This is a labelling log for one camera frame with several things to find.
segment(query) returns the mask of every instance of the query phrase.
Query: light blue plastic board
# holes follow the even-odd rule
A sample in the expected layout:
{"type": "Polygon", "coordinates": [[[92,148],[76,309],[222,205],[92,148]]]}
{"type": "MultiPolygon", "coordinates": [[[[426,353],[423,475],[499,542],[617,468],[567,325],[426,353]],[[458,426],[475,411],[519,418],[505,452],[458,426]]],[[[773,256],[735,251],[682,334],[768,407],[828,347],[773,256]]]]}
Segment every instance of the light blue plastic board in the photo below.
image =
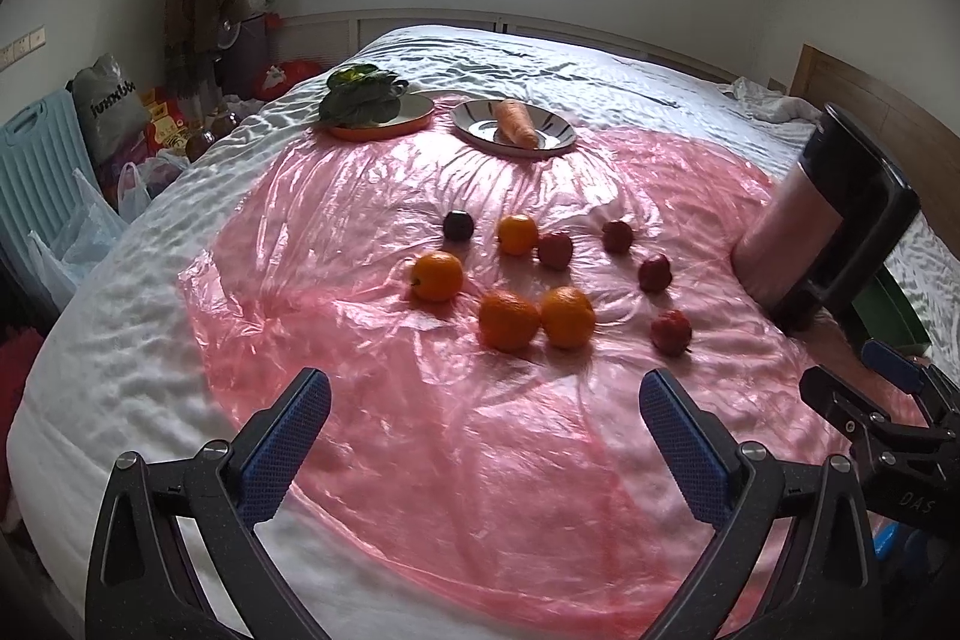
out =
{"type": "Polygon", "coordinates": [[[53,92],[0,125],[0,262],[40,302],[47,297],[27,255],[27,234],[53,242],[80,201],[75,169],[97,187],[69,92],[53,92]]]}

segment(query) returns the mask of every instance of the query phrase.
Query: white plate with black stripes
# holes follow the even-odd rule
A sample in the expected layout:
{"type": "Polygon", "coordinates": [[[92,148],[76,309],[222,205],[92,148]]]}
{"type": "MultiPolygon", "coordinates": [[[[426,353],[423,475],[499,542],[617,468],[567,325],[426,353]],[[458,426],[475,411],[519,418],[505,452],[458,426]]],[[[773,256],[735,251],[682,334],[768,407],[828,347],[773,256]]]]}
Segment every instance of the white plate with black stripes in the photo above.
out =
{"type": "Polygon", "coordinates": [[[533,121],[538,145],[536,149],[520,148],[496,127],[493,106],[496,100],[481,98],[467,101],[453,110],[453,126],[464,139],[481,150],[512,158],[549,158],[563,155],[577,143],[573,126],[549,110],[525,104],[533,121]]]}

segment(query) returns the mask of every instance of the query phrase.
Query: wooden headboard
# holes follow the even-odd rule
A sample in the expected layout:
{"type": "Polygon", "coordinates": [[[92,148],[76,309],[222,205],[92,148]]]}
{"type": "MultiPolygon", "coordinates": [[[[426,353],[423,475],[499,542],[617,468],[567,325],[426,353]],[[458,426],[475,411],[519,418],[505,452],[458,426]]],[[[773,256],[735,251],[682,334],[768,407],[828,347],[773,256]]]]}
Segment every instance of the wooden headboard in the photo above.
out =
{"type": "Polygon", "coordinates": [[[867,125],[917,191],[930,227],[960,258],[960,137],[905,95],[809,44],[790,95],[819,109],[832,101],[867,125]]]}

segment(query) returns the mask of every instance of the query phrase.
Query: wrinkled bedding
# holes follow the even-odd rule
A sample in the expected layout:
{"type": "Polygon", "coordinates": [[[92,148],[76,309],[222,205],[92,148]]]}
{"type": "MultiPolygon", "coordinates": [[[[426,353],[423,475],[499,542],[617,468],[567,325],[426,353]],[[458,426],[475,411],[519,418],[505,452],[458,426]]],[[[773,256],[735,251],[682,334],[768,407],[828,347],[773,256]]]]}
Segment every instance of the wrinkled bedding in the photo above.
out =
{"type": "MultiPolygon", "coordinates": [[[[414,28],[371,45],[365,60],[408,76],[414,89],[512,95],[592,127],[630,124],[709,140],[781,176],[808,124],[744,116],[709,83],[579,47],[479,31],[414,28]]],[[[86,559],[117,453],[184,458],[232,423],[206,390],[176,276],[208,247],[237,202],[301,135],[323,78],[248,119],[131,226],[80,287],[32,370],[8,444],[11,478],[37,551],[59,588],[83,605],[86,559]]],[[[933,337],[933,357],[957,367],[960,269],[923,220],[888,265],[933,337]]],[[[521,637],[430,600],[318,531],[285,501],[258,534],[301,600],[335,638],[521,637]]],[[[187,533],[218,614],[238,626],[195,533],[187,533]]]]}

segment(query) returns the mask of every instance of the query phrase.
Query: carrot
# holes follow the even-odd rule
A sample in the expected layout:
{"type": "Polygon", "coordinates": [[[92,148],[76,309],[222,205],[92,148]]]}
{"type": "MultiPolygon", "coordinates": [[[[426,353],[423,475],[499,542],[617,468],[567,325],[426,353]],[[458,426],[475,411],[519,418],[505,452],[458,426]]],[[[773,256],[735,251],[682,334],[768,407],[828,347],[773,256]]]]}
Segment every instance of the carrot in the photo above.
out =
{"type": "Polygon", "coordinates": [[[493,116],[503,135],[518,148],[536,150],[539,138],[527,108],[519,101],[506,100],[493,104],[493,116]]]}

